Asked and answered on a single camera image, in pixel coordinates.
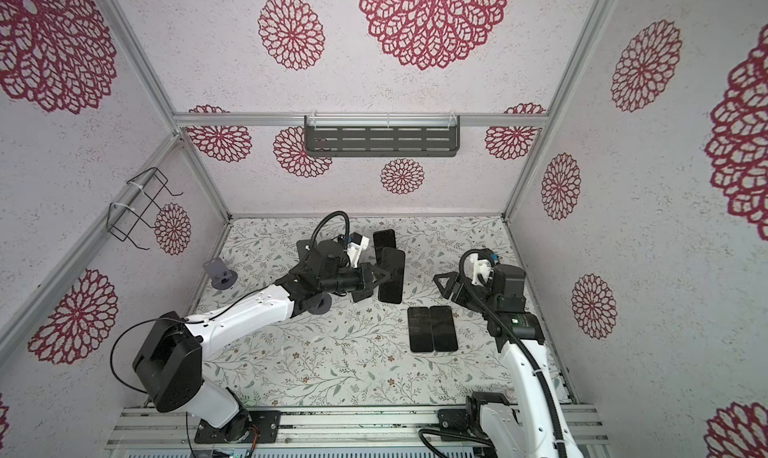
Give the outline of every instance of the black smartphone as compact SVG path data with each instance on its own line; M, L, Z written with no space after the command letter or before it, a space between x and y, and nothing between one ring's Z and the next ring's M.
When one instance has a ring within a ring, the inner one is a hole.
M373 250L376 252L376 262L381 265L382 249L384 247L397 248L395 243L395 230L381 230L373 234Z
M379 301L402 303L402 281L406 277L406 252L384 247L379 266L392 274L389 281L379 285Z
M432 341L435 351L456 351L456 327L453 324L453 310L449 306L435 306L429 309L429 322L432 325Z
M408 308L408 336L411 338L413 353L428 353L432 346L432 326L429 323L429 308Z

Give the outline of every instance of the floral tablecloth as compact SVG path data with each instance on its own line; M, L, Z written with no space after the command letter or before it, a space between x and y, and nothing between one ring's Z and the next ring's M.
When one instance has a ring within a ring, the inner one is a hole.
M284 275L296 263L296 241L308 239L318 218L236 220L222 259L239 274L229 290L208 285L197 311L231 303ZM353 303L334 298L324 315L302 314L229 344L204 363L204 373L235 390L245 405L374 405L464 403L472 391L497 391L515 401L510 373L498 361L485 321L440 298L436 273L457 270L470 248L490 248L503 263L516 264L499 217L353 218L352 231L371 237L392 228L406 252L402 304L372 298ZM343 231L334 218L323 234ZM361 258L375 261L373 246ZM450 304L459 349L453 353L414 354L408 342L406 310L411 306ZM549 354L562 403L568 391Z

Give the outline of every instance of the white robotic arm segment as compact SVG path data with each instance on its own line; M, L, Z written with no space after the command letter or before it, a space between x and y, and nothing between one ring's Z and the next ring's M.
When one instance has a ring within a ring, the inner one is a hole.
M293 301L289 295L283 287L271 284L264 290L249 294L215 320L209 319L217 316L227 307L188 316L187 320L194 324L188 324L187 329L192 336L203 338L200 346L203 348L205 360L213 352L238 338L268 324L290 318L293 313Z
M507 342L504 348L502 348L502 362L511 371L512 382L517 391L520 405L520 416L518 418L521 421L522 433L520 430L521 425L514 421L506 420L508 417L499 413L498 410L488 408L486 412L485 408L492 406L492 404L484 405L480 413L480 425L483 431L491 437L494 444L498 440L502 444L514 443L524 445L512 447L517 448L518 451L507 448L506 452L504 452L503 447L497 446L496 449L500 458L518 458L522 456L526 458L545 458L557 453L554 449L554 429L547 401L544 397L542 386L536 377L536 374L541 373L546 379L552 397L556 396L552 380L549 377L547 348L536 340L523 340L523 344L538 362L539 367L541 367L540 371L534 372L533 367L516 344ZM563 431L563 441L568 458L582 458L581 451L576 446L568 425L565 423L560 403L555 400L554 406Z

